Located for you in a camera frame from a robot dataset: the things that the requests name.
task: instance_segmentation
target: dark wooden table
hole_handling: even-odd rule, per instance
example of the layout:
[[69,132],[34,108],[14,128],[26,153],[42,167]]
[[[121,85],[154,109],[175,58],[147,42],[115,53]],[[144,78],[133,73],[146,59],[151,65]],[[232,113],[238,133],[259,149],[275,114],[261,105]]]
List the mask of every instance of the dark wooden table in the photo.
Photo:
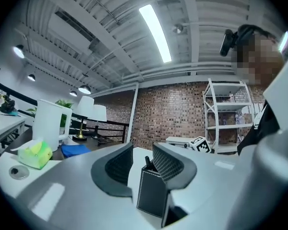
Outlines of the dark wooden table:
[[[32,128],[30,128],[30,129],[26,130],[24,133],[22,133],[15,141],[13,141],[4,150],[4,152],[8,152],[8,153],[17,155],[17,151],[11,151],[11,150],[20,147],[21,145],[25,144],[26,142],[28,142],[30,140],[32,140]],[[77,141],[77,143],[84,144],[91,151],[102,149],[102,148],[109,147],[109,146],[113,146],[116,144],[120,144],[120,142],[113,141],[111,143],[98,146],[98,141],[95,140],[94,138],[91,138],[91,137],[87,137],[87,141],[84,141],[84,142],[78,142]],[[59,146],[58,150],[53,152],[51,160],[63,160],[63,159],[65,159],[65,158],[64,158],[64,155],[62,153],[61,146]]]

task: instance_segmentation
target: black head-mounted camera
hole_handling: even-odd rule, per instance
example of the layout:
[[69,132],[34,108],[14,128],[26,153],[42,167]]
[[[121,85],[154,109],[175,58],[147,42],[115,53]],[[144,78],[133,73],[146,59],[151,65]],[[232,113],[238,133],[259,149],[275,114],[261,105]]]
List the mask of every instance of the black head-mounted camera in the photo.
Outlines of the black head-mounted camera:
[[227,29],[224,34],[223,43],[220,49],[220,55],[225,57],[231,48],[233,48],[235,45],[243,44],[243,42],[249,39],[255,31],[259,32],[259,34],[266,36],[267,38],[274,38],[274,36],[271,35],[269,32],[264,31],[256,25],[244,24],[240,26],[238,28],[238,31],[235,33],[233,33],[232,30]]

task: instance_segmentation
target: pitcher handle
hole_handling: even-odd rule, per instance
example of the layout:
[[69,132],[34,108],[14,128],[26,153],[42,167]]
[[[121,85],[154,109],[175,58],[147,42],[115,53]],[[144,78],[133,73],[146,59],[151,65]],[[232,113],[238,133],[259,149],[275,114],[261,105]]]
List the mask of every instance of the pitcher handle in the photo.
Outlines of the pitcher handle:
[[65,128],[64,128],[64,134],[59,136],[59,140],[67,139],[69,135],[69,127],[70,127],[71,120],[72,120],[72,109],[63,106],[62,114],[66,115],[66,123],[65,123]]

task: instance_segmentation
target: gold lamp base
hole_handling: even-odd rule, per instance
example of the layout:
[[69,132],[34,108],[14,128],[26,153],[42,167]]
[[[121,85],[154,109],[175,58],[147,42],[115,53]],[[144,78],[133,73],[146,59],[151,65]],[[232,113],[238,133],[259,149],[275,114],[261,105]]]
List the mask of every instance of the gold lamp base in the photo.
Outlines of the gold lamp base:
[[72,140],[74,141],[86,141],[87,140],[87,138],[82,134],[82,124],[83,124],[83,118],[81,120],[80,130],[77,135],[72,136]]

